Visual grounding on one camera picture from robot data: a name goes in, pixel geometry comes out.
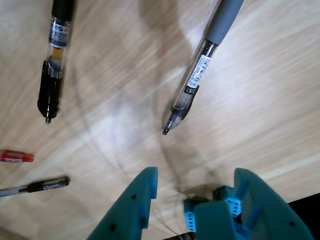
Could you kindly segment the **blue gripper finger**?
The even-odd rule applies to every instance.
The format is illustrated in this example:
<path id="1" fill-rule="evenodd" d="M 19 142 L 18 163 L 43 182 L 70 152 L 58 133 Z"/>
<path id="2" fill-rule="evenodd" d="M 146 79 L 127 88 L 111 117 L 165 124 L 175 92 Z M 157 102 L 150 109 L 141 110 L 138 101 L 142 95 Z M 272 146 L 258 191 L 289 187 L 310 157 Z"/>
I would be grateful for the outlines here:
<path id="1" fill-rule="evenodd" d="M 292 208 L 254 172 L 236 168 L 234 190 L 241 201 L 241 219 L 251 240 L 313 240 Z"/>
<path id="2" fill-rule="evenodd" d="M 151 200 L 157 198 L 158 168 L 147 167 L 128 185 L 89 235 L 89 240 L 141 240 Z"/>

